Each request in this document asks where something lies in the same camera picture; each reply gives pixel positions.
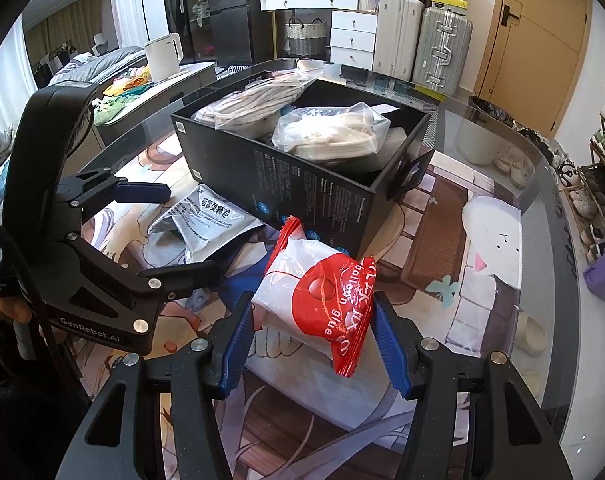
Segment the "person's left hand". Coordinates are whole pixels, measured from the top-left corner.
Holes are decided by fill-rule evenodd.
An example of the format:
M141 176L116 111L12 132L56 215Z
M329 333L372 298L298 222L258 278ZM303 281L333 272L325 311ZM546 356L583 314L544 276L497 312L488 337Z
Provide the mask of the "person's left hand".
M61 344L68 337L64 330L52 327L44 318L34 318L29 304L22 298L0 298L0 321L14 323L20 348L31 348L40 339L48 346Z

